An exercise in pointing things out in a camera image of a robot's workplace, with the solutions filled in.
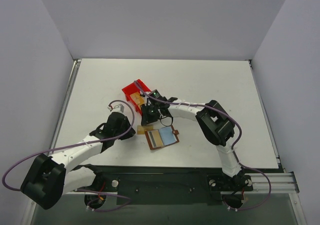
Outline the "gold card magnetic stripe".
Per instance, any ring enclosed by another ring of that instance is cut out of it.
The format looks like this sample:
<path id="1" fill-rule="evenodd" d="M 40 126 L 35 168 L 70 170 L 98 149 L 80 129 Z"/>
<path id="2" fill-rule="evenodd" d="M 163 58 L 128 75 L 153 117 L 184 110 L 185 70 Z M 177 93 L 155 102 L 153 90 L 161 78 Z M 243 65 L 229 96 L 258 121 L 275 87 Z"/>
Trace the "gold card magnetic stripe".
<path id="1" fill-rule="evenodd" d="M 154 149 L 161 148 L 164 145 L 158 130 L 148 131 L 148 136 L 149 136 L 152 148 Z"/>

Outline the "brown leather card holder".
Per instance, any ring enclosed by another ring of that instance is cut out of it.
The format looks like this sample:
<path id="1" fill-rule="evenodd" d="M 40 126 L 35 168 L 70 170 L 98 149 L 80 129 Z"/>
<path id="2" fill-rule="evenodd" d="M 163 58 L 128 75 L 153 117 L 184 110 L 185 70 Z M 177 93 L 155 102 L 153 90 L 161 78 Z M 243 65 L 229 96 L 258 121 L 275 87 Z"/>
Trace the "brown leather card holder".
<path id="1" fill-rule="evenodd" d="M 163 142 L 163 146 L 159 147 L 159 148 L 152 148 L 152 144 L 149 138 L 149 134 L 148 131 L 145 132 L 145 137 L 149 146 L 150 150 L 158 150 L 158 149 L 162 149 L 165 148 L 167 146 L 171 146 L 174 144 L 177 144 L 180 142 L 178 135 L 179 135 L 179 131 L 176 130 L 172 125 L 171 126 L 165 126 L 159 129 L 153 129 L 153 130 L 158 130 L 160 133 L 160 137 L 162 139 Z"/>

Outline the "gold card with chip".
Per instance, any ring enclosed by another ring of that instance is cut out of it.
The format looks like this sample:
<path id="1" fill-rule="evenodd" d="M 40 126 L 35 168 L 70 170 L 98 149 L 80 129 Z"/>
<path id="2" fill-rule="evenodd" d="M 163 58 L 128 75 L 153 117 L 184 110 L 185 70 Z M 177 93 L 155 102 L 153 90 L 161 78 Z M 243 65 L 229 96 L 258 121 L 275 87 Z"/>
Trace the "gold card with chip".
<path id="1" fill-rule="evenodd" d="M 144 135 L 145 132 L 152 131 L 154 129 L 153 125 L 138 125 L 137 126 L 137 135 Z"/>

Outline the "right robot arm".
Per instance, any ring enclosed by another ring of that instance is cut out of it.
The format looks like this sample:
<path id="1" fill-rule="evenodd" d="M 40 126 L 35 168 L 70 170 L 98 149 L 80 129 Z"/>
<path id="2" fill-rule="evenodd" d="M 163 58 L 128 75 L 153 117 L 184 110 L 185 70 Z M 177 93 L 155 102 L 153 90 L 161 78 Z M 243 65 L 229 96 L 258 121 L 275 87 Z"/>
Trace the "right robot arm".
<path id="1" fill-rule="evenodd" d="M 216 101 L 191 103 L 176 97 L 167 99 L 158 90 L 143 94 L 145 102 L 140 106 L 141 125 L 146 126 L 164 118 L 182 118 L 197 122 L 207 141 L 216 146 L 222 165 L 224 186 L 236 189 L 242 182 L 242 170 L 229 139 L 235 135 L 236 123 Z"/>

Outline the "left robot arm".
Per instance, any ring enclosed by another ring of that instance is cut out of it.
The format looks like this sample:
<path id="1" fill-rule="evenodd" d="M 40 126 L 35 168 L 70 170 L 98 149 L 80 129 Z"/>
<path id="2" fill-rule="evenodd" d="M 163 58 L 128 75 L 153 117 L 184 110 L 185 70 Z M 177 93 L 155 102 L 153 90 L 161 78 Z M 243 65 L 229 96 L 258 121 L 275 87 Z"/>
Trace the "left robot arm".
<path id="1" fill-rule="evenodd" d="M 92 191 L 103 185 L 100 172 L 87 159 L 103 153 L 115 141 L 135 134 L 132 123 L 122 112 L 113 111 L 107 121 L 91 131 L 76 147 L 47 156 L 39 154 L 31 164 L 20 190 L 43 209 L 52 208 L 62 195 L 88 187 Z"/>

